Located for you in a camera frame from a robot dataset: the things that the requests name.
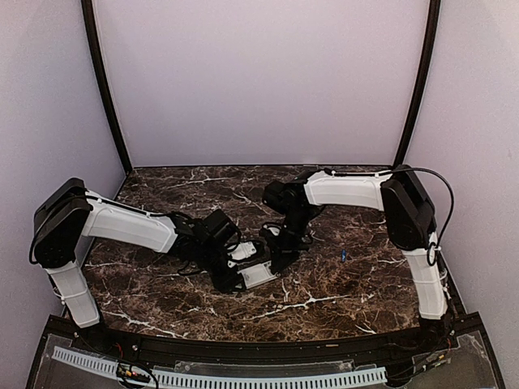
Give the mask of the white remote control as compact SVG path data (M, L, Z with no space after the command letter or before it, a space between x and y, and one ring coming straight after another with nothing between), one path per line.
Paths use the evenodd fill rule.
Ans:
M271 262L258 263L238 271L242 275L246 289L253 289L263 284L267 284L278 278L276 273L271 271Z

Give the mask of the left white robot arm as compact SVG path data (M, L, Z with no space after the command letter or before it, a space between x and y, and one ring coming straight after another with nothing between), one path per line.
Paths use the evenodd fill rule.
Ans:
M125 242L193 262L222 293L246 287L243 275L229 265L229 240L241 233L220 209L203 219L146 212L105 199L71 178L36 210L33 223L29 261L45 269L73 322L84 329L84 342L97 353L114 347L114 334L101 325L101 311L76 260L81 237Z

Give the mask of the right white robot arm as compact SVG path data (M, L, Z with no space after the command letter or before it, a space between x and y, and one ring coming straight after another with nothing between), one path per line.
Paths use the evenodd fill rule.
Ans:
M435 220L435 205L419 180L429 169L399 165L374 173L338 173L331 169L305 172L289 182L273 181L262 201L283 215L281 224L265 225L261 234L270 253L271 271L279 273L307 251L307 226L328 205L367 207L384 213L390 242L409 264L418 294L418 312L430 320L414 334L414 345L430 352L445 337L441 320L448 294L437 253L445 232Z

